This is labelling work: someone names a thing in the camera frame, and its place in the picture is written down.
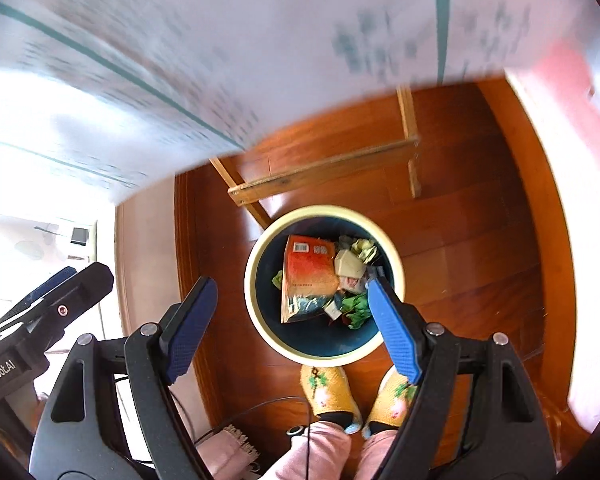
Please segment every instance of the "foot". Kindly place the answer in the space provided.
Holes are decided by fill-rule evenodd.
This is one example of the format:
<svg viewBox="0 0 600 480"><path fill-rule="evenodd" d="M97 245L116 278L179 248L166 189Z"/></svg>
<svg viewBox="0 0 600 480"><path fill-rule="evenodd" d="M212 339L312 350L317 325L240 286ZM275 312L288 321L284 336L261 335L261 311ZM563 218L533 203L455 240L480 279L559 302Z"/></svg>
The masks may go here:
<svg viewBox="0 0 600 480"><path fill-rule="evenodd" d="M382 379L376 402L362 429L362 436L370 438L373 433L397 430L404 422L418 387L400 375L395 366Z"/></svg>
<svg viewBox="0 0 600 480"><path fill-rule="evenodd" d="M349 390L349 381L347 381L343 368L318 368L302 365L300 384L315 416L322 418L322 415L324 420L330 420L333 417L328 414L350 413L352 422L346 427L343 426L344 432L352 434L360 431L362 426L360 409L353 400ZM341 418L342 415L337 415L333 420Z"/></svg>

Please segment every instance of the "person's leg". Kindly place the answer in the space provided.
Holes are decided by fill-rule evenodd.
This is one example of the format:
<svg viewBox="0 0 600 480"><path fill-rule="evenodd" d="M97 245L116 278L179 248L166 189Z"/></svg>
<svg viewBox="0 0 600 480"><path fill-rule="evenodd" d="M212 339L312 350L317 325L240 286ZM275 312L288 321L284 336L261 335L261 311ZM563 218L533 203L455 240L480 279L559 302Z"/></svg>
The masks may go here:
<svg viewBox="0 0 600 480"><path fill-rule="evenodd" d="M291 439L291 449L262 477L262 480L305 480L307 430ZM351 437L333 422L311 425L309 480L337 480L351 450Z"/></svg>
<svg viewBox="0 0 600 480"><path fill-rule="evenodd" d="M411 407L415 393L416 386L411 385L395 367L386 373L362 429L366 443L354 480L370 480L376 474Z"/></svg>
<svg viewBox="0 0 600 480"><path fill-rule="evenodd" d="M309 480L338 480L351 449L350 434L360 430L360 410L342 368L302 366L302 390L320 422L311 425ZM291 449L262 477L264 480L306 478L307 430L291 439Z"/></svg>

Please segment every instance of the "fringe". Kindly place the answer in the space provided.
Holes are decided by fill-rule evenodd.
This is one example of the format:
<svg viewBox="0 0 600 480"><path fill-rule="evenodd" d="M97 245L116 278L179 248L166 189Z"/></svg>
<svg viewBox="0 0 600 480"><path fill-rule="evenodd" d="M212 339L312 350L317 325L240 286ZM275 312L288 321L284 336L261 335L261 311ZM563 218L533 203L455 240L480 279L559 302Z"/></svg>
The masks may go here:
<svg viewBox="0 0 600 480"><path fill-rule="evenodd" d="M229 433L238 441L238 443L240 443L240 448L249 456L252 462L260 456L258 450L256 450L251 444L249 444L247 436L238 428L236 428L233 424L228 425L226 428L223 429L223 431Z"/></svg>

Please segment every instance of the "pink pants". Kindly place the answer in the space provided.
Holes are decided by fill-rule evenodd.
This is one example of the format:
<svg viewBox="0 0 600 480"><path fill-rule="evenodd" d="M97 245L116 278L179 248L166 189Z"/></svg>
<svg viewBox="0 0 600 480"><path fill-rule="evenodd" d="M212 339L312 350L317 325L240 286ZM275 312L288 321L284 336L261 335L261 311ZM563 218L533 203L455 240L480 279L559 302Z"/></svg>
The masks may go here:
<svg viewBox="0 0 600 480"><path fill-rule="evenodd" d="M360 464L354 480L371 480L397 431L373 435L362 448ZM291 439L291 449L262 477L262 480L304 480L306 470L306 430ZM310 480L337 480L351 451L351 437L332 422L311 425Z"/></svg>

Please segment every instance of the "silver screw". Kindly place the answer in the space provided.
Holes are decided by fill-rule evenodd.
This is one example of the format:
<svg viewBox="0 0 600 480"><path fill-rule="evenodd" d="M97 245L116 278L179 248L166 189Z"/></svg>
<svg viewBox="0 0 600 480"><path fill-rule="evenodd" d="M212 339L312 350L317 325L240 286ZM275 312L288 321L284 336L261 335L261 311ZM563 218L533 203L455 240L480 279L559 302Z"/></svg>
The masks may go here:
<svg viewBox="0 0 600 480"><path fill-rule="evenodd" d="M145 323L140 327L142 335L153 335L158 332L158 326L155 323Z"/></svg>
<svg viewBox="0 0 600 480"><path fill-rule="evenodd" d="M502 332L496 332L493 334L493 342L498 346L504 346L509 342L509 338Z"/></svg>
<svg viewBox="0 0 600 480"><path fill-rule="evenodd" d="M445 333L445 327L440 325L440 323L429 323L427 324L427 332L437 337Z"/></svg>
<svg viewBox="0 0 600 480"><path fill-rule="evenodd" d="M93 336L91 334L82 334L82 335L78 336L77 343L80 346L87 346L91 342L92 339L93 339Z"/></svg>

